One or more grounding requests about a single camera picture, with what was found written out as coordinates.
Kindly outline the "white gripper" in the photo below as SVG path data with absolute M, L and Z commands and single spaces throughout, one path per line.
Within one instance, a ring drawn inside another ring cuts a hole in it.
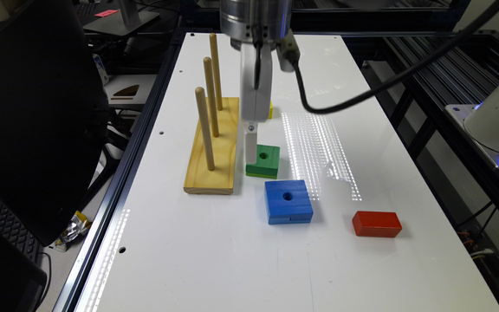
M 261 48 L 247 42 L 241 46 L 240 114 L 244 124 L 245 161 L 255 164 L 257 159 L 257 122 L 269 118 L 272 90 L 272 58 L 269 46 Z

